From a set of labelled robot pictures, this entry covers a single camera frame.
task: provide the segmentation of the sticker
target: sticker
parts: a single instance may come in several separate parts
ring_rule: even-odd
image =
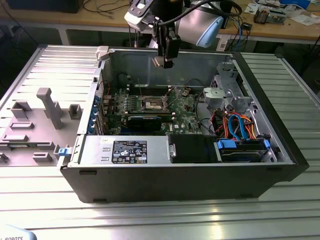
[[[102,137],[100,138],[100,144],[112,144],[114,140],[114,137]]]
[[[147,141],[114,141],[112,163],[146,164]]]

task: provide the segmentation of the table leg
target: table leg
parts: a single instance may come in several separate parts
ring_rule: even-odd
[[[67,34],[67,29],[58,28],[58,31],[59,31],[59,35],[60,35],[60,38],[61,38],[62,45],[71,45],[69,37],[68,37],[68,34]]]
[[[217,38],[219,38],[219,42],[216,47],[216,51],[224,52],[227,47],[228,40],[231,38],[231,34],[219,34]]]

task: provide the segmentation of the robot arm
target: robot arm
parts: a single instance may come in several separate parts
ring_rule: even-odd
[[[172,68],[172,59],[178,56],[180,42],[207,48],[216,38],[224,22],[223,17],[236,17],[242,13],[231,0],[134,0],[124,16],[128,24],[142,32],[153,29],[152,37],[158,45],[158,56],[153,58],[156,67]],[[187,8],[183,12],[183,3]],[[238,10],[224,12],[212,3],[223,3]]]

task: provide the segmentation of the wooden table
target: wooden table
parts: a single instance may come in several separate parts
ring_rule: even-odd
[[[97,3],[105,4],[112,3],[114,0],[96,0]],[[249,0],[235,0],[239,5],[246,9],[245,5]],[[116,4],[110,5],[111,8],[116,8],[128,4],[128,0],[119,0]],[[29,27],[54,28],[59,31],[62,44],[70,45],[67,30],[92,30],[102,32],[128,32],[128,24],[124,19],[124,15],[128,7],[117,9],[111,19],[107,16],[100,15],[96,12],[89,12],[83,8],[78,13],[62,13],[62,12],[44,12],[31,10],[11,10],[5,3],[6,9],[10,14],[22,25]],[[89,2],[86,7],[91,10],[96,10],[95,0]],[[320,6],[311,4],[308,7],[309,11],[320,11]],[[267,41],[280,43],[299,43],[299,44],[314,44],[320,34],[320,24],[305,26],[291,19],[286,19],[282,24],[256,24],[254,23],[253,14],[243,13],[241,15],[244,22],[252,24],[249,40]],[[3,10],[0,9],[0,25],[17,25]],[[237,34],[237,29],[232,21],[229,21],[226,29],[221,29],[217,36],[219,41],[218,50],[223,50],[226,41],[233,38]]]

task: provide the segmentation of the black plastic cover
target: black plastic cover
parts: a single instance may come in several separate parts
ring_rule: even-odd
[[[175,147],[173,164],[216,163],[215,138],[201,134],[170,134],[169,144]]]

